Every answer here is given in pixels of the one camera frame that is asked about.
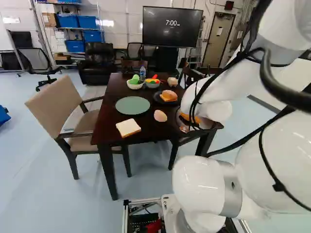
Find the green placemat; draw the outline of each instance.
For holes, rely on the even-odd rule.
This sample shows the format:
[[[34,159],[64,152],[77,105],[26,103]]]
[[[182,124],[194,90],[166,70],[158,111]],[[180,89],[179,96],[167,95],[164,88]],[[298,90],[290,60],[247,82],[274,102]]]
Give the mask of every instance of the green placemat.
[[[138,97],[129,96],[118,100],[116,109],[126,115],[137,115],[146,112],[150,108],[148,100]]]

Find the door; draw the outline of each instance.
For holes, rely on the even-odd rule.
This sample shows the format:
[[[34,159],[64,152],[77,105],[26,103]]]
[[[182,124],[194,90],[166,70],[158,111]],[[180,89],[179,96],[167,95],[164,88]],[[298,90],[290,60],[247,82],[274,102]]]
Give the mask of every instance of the door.
[[[205,49],[203,66],[219,67],[231,32],[235,15],[215,12],[212,28]]]

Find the beige upholstered chair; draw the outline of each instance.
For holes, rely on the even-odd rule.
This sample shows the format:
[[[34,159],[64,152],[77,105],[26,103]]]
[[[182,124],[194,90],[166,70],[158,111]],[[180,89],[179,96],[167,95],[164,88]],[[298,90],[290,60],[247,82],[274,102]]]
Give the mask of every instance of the beige upholstered chair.
[[[91,145],[90,142],[99,110],[88,111],[85,103],[103,98],[97,97],[83,101],[67,75],[53,82],[25,103],[43,128],[64,151],[75,180],[79,179],[76,164],[77,155],[98,153],[97,146]],[[65,121],[78,105],[81,107],[84,115],[74,128],[74,131],[60,133]],[[127,147],[113,147],[112,151],[117,154],[123,154],[127,176],[131,177]]]

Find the black leather armchair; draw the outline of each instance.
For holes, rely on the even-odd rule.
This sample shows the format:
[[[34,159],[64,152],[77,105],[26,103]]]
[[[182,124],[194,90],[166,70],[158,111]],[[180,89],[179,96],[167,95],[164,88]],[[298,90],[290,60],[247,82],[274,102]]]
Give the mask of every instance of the black leather armchair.
[[[78,69],[83,84],[107,85],[111,73],[117,72],[114,64],[113,44],[88,42],[85,44],[86,60],[79,62]]]

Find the black plate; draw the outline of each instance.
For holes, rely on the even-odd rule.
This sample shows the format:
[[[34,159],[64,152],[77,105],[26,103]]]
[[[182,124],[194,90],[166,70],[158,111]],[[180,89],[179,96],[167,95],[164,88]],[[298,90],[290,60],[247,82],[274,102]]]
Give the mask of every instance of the black plate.
[[[154,100],[160,104],[164,104],[164,105],[180,105],[180,98],[177,97],[177,101],[170,101],[170,102],[165,102],[160,95],[162,94],[162,91],[157,91],[154,94]]]

